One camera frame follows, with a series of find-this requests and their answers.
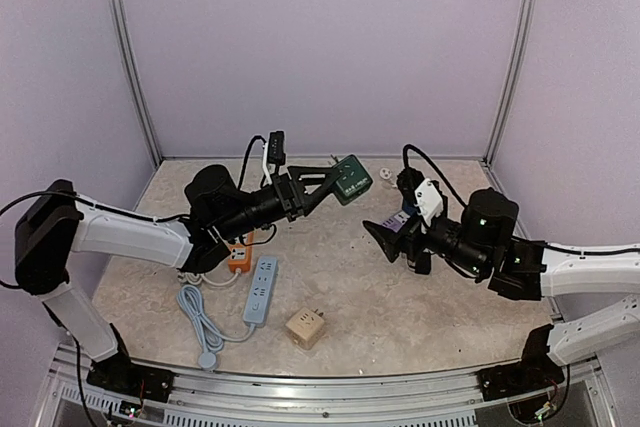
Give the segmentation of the dark green cube socket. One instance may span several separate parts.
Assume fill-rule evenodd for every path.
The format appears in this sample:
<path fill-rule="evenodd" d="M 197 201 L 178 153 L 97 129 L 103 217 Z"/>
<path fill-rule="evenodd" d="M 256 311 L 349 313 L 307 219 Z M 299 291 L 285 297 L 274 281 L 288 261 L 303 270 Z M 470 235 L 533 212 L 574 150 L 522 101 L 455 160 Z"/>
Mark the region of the dark green cube socket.
<path fill-rule="evenodd" d="M 339 173 L 331 192 L 342 206 L 354 202 L 371 188 L 373 179 L 356 155 L 342 158 L 332 155 L 331 159 L 333 169 Z"/>

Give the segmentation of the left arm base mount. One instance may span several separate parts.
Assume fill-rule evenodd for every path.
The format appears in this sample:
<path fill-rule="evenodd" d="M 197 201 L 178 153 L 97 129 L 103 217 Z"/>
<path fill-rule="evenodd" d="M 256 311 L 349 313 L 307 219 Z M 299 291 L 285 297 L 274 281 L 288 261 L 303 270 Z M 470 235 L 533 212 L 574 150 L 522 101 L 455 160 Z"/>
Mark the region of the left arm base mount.
<path fill-rule="evenodd" d="M 143 401 L 167 403 L 175 374 L 167 369 L 134 363 L 127 355 L 116 355 L 91 363 L 89 385 L 136 397 Z"/>

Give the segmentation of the purple power strip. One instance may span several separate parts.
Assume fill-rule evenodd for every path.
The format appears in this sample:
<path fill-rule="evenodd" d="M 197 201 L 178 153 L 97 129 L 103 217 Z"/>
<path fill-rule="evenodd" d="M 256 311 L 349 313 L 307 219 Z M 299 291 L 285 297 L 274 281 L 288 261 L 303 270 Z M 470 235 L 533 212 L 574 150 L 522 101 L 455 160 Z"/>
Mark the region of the purple power strip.
<path fill-rule="evenodd" d="M 394 233 L 397 233 L 401 230 L 401 228 L 408 222 L 411 215 L 407 212 L 400 210 L 397 213 L 391 215 L 389 218 L 384 220 L 381 225 Z"/>

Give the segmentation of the blue cube socket adapter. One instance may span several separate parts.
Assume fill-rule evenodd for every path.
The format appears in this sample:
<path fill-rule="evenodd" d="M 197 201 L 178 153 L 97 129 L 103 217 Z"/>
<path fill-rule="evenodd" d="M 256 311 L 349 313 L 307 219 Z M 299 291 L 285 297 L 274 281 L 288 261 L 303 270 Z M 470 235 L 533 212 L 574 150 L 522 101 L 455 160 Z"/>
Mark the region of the blue cube socket adapter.
<path fill-rule="evenodd" d="M 402 197 L 402 211 L 406 214 L 408 218 L 417 213 L 417 208 L 412 204 L 410 200 L 407 200 L 405 197 Z"/>

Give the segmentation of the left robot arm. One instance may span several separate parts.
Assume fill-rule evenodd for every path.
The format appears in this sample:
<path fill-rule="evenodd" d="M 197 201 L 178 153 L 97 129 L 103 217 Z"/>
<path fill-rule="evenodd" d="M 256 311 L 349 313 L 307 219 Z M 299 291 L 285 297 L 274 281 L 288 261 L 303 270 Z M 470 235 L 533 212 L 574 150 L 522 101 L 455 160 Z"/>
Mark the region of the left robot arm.
<path fill-rule="evenodd" d="M 14 230 L 14 277 L 35 296 L 121 392 L 140 381 L 137 365 L 114 327 L 71 281 L 73 252 L 144 260 L 181 272 L 207 273 L 230 256 L 228 242 L 282 219 L 308 216 L 333 193 L 335 167 L 291 166 L 259 190 L 246 192 L 220 164 L 201 169 L 186 185 L 186 215 L 158 218 L 102 205 L 59 179 L 27 195 L 30 208 Z"/>

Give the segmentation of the beige cube socket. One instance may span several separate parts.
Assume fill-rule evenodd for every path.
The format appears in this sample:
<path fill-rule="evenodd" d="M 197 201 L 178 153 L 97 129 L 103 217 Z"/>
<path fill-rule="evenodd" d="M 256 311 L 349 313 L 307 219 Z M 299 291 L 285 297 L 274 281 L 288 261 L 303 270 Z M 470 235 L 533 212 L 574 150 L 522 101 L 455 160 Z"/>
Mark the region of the beige cube socket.
<path fill-rule="evenodd" d="M 310 350 L 323 335 L 325 320 L 321 313 L 303 307 L 286 322 L 285 329 L 297 346 Z"/>

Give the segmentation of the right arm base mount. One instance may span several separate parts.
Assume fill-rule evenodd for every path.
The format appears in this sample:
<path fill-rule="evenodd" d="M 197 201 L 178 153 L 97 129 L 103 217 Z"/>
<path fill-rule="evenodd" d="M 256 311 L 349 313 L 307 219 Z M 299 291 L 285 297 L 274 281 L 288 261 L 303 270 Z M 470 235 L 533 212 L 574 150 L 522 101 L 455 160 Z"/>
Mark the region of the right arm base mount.
<path fill-rule="evenodd" d="M 547 324 L 531 331 L 518 361 L 481 369 L 477 379 L 484 401 L 533 392 L 565 381 L 563 369 L 549 357 Z"/>

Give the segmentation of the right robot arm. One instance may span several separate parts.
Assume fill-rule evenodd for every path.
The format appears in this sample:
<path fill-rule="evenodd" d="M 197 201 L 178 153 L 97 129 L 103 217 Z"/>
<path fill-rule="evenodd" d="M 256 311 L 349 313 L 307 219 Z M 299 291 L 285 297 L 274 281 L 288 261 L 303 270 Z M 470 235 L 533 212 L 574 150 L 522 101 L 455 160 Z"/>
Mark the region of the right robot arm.
<path fill-rule="evenodd" d="M 623 299 L 569 322 L 533 330 L 525 358 L 511 380 L 535 389 L 558 366 L 571 364 L 639 333 L 639 247 L 568 247 L 514 236 L 518 205 L 492 188 L 474 191 L 459 220 L 447 215 L 444 195 L 431 181 L 410 194 L 416 211 L 394 231 L 371 221 L 363 226 L 388 261 L 400 255 L 416 270 L 442 258 L 476 283 L 513 301 L 539 301 L 585 293 L 621 293 Z"/>

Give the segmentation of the light blue power strip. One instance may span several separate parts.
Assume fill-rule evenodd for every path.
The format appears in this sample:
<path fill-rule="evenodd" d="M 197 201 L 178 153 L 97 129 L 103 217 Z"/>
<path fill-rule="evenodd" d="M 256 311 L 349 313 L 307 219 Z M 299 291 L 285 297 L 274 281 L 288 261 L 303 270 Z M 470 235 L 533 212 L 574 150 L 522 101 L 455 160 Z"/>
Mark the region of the light blue power strip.
<path fill-rule="evenodd" d="M 265 325 L 277 274 L 276 257 L 261 256 L 258 259 L 243 312 L 243 322 L 247 326 L 260 328 Z"/>

